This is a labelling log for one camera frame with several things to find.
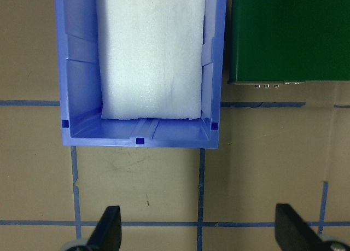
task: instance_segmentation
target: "blue plastic bin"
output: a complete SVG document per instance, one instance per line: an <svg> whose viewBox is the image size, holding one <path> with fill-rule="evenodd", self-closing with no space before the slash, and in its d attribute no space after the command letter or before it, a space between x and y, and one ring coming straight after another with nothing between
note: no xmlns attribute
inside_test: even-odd
<svg viewBox="0 0 350 251"><path fill-rule="evenodd" d="M102 120L95 0L55 0L64 145L217 148L226 0L206 0L202 115Z"/></svg>

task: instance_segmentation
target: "white foam block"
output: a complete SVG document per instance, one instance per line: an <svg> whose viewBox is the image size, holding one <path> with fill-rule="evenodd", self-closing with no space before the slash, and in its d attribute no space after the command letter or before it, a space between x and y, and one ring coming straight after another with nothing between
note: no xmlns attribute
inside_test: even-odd
<svg viewBox="0 0 350 251"><path fill-rule="evenodd" d="M102 118L199 118L205 0L96 3Z"/></svg>

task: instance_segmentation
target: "tan floor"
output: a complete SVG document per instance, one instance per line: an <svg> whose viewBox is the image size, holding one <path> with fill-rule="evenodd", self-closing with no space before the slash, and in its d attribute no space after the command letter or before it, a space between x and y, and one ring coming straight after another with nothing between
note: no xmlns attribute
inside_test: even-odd
<svg viewBox="0 0 350 251"><path fill-rule="evenodd" d="M58 100L54 0L0 0L0 101ZM272 222L277 202L318 221L350 221L350 83L256 89L227 85L222 101L306 102L302 108L223 108L220 147L206 151L205 221ZM58 250L75 227L72 161L59 107L0 106L0 250ZM123 221L197 221L199 150L77 148L82 221L120 205ZM94 228L83 226L82 236ZM350 226L324 233L350 243ZM124 227L122 251L196 250L196 227ZM203 250L279 250L271 227L203 230Z"/></svg>

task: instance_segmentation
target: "scuff mark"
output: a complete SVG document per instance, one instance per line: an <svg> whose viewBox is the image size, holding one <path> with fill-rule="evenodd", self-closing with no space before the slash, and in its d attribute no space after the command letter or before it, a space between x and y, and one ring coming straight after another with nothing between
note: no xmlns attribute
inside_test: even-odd
<svg viewBox="0 0 350 251"><path fill-rule="evenodd" d="M146 194L146 203L149 206L148 195Z"/></svg>
<svg viewBox="0 0 350 251"><path fill-rule="evenodd" d="M79 187L78 179L76 179L75 181L73 181L73 186Z"/></svg>

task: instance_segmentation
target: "blue grid line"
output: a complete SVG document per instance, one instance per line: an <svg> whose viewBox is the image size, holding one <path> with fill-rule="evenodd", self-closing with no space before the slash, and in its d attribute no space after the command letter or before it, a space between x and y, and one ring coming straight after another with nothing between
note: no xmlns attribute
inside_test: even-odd
<svg viewBox="0 0 350 251"><path fill-rule="evenodd" d="M0 106L60 106L60 101L0 100Z"/></svg>
<svg viewBox="0 0 350 251"><path fill-rule="evenodd" d="M334 105L334 108L350 108L350 105Z"/></svg>
<svg viewBox="0 0 350 251"><path fill-rule="evenodd" d="M81 221L81 226L96 226L97 221ZM319 226L319 221L306 222L309 226ZM328 226L349 226L350 221L323 222ZM56 225L76 226L75 221L53 221L53 220L0 220L0 225ZM274 222L122 222L124 227L274 227Z"/></svg>
<svg viewBox="0 0 350 251"><path fill-rule="evenodd" d="M75 221L0 220L0 225L56 225L56 226L75 226Z"/></svg>
<svg viewBox="0 0 350 251"><path fill-rule="evenodd" d="M324 218L326 216L327 194L328 194L328 182L324 181L323 182L323 189L322 189L321 209L319 212L318 233L320 235L323 232Z"/></svg>
<svg viewBox="0 0 350 251"><path fill-rule="evenodd" d="M221 102L222 108L301 108L306 102Z"/></svg>
<svg viewBox="0 0 350 251"><path fill-rule="evenodd" d="M197 227L197 251L202 251L203 245L203 210L204 210L204 177L206 164L206 150L199 151L199 185L198 185L198 227Z"/></svg>
<svg viewBox="0 0 350 251"><path fill-rule="evenodd" d="M76 185L76 182L78 180L78 162L77 162L77 147L75 146L71 146L71 157L72 157L72 175L73 175L75 234L77 238L81 238L79 188Z"/></svg>

